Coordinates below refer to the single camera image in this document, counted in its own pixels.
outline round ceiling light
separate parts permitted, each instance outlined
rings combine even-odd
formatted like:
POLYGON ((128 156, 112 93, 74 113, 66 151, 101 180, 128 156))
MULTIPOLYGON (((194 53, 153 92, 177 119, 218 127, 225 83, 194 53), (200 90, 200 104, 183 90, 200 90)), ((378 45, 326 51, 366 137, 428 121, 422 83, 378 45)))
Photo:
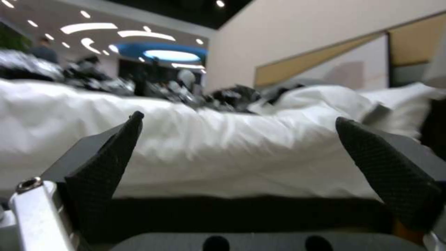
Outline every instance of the round ceiling light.
POLYGON ((217 5, 218 5, 220 8, 223 8, 223 7, 225 6, 224 2, 221 1, 221 0, 218 0, 218 1, 217 1, 217 5))
POLYGON ((148 58, 159 58, 165 61, 192 62, 200 61, 200 58, 192 53, 175 51, 175 50, 148 50, 144 52, 148 58))

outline white duvet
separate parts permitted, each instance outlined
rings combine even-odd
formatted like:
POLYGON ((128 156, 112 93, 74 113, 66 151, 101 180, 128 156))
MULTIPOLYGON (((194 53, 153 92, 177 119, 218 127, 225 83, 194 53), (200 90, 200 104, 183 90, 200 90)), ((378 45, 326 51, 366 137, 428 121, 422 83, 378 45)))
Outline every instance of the white duvet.
MULTIPOLYGON (((419 88, 424 98, 434 90, 419 88)), ((350 89, 321 86, 257 106, 257 116, 0 80, 0 196, 40 175, 80 138, 139 110, 143 131, 116 197, 376 198, 335 131, 337 117, 361 121, 376 105, 350 89)))

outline ceiling light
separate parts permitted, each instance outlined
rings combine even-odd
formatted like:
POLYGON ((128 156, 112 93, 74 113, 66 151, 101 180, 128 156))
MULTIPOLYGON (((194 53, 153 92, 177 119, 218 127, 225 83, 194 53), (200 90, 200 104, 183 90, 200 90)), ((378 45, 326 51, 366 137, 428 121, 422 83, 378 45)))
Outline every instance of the ceiling light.
POLYGON ((174 68, 205 69, 203 65, 173 63, 174 68))
POLYGON ((84 16, 84 18, 90 18, 91 16, 90 16, 90 14, 88 14, 86 11, 84 11, 84 10, 81 10, 81 14, 82 14, 82 16, 84 16))
POLYGON ((39 27, 36 23, 34 23, 32 20, 28 20, 28 23, 34 27, 39 27))
POLYGON ((85 48, 87 48, 88 50, 96 53, 96 54, 101 54, 100 51, 98 51, 97 49, 91 47, 90 45, 93 44, 95 41, 93 41, 91 38, 84 38, 81 40, 81 43, 83 46, 85 46, 85 48))
POLYGON ((217 1, 217 5, 218 5, 220 8, 223 8, 225 4, 224 4, 223 1, 218 0, 218 1, 217 1))
POLYGON ((144 30, 147 31, 147 32, 152 32, 152 30, 151 30, 148 26, 144 26, 143 28, 144 28, 144 30))
POLYGON ((54 37, 52 37, 50 34, 46 33, 45 37, 47 37, 49 40, 54 40, 54 37))
POLYGON ((195 54, 175 50, 148 50, 144 52, 144 55, 148 58, 159 58, 165 61, 200 61, 200 58, 195 54))
POLYGON ((8 2, 7 0, 1 0, 1 2, 2 2, 4 5, 8 6, 9 8, 14 8, 14 5, 11 4, 10 2, 8 2))
POLYGON ((84 23, 67 25, 62 27, 60 30, 65 34, 71 34, 78 31, 92 30, 92 29, 117 29, 118 27, 112 23, 84 23))
POLYGON ((113 51, 114 53, 119 53, 119 49, 118 47, 114 46, 114 45, 109 45, 108 48, 113 51))
POLYGON ((166 40, 175 41, 175 38, 172 36, 161 34, 161 33, 153 33, 153 32, 147 32, 142 30, 123 30, 118 31, 118 34, 123 37, 152 37, 152 38, 161 38, 166 40))

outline white wall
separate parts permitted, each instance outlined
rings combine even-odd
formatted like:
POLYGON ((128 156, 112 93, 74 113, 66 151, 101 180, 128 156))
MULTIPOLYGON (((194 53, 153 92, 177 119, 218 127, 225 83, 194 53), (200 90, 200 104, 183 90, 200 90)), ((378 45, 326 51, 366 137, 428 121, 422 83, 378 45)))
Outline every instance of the white wall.
POLYGON ((112 78, 117 78, 119 73, 119 58, 113 55, 101 56, 100 69, 112 78))
POLYGON ((322 79, 354 90, 380 90, 389 87, 388 38, 383 35, 316 67, 290 78, 322 79))
POLYGON ((446 10, 446 0, 255 0, 210 43, 205 91, 253 86, 255 67, 446 10))

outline ceiling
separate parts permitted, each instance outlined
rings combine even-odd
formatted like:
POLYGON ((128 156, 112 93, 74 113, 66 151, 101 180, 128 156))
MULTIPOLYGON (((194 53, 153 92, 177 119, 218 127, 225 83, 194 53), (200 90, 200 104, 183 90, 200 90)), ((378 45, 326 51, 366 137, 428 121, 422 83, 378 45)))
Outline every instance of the ceiling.
POLYGON ((252 0, 107 0, 126 6, 157 13, 163 16, 219 29, 252 0))
POLYGON ((119 48, 122 46, 122 48, 126 49, 123 50, 123 52, 126 51, 124 56, 134 60, 138 59, 137 56, 144 57, 142 52, 145 48, 150 49, 152 46, 160 44, 165 48, 172 46, 172 48, 187 48, 187 51, 199 51, 204 55, 207 53, 208 38, 184 33, 177 29, 139 22, 88 8, 80 8, 79 6, 56 0, 9 0, 9 2, 14 5, 14 8, 8 8, 0 2, 0 21, 31 39, 42 37, 46 33, 50 34, 54 37, 52 47, 58 52, 62 60, 72 61, 92 54, 91 51, 81 44, 83 38, 91 38, 94 41, 94 44, 91 45, 92 47, 101 52, 102 50, 107 50, 111 54, 110 56, 102 54, 101 57, 117 56, 109 50, 108 46, 110 44, 120 45, 118 46, 119 48), (87 19, 82 16, 81 10, 87 11, 91 18, 87 19), (35 22, 38 27, 31 26, 28 20, 35 22), (60 30, 61 27, 66 25, 87 22, 110 22, 115 24, 118 29, 89 30, 69 35, 60 30), (154 33, 173 36, 176 41, 149 37, 122 38, 117 33, 121 30, 143 31, 144 25, 148 26, 154 33), (204 42, 203 45, 199 45, 196 42, 198 38, 204 42), (70 45, 70 48, 65 48, 62 42, 70 45))

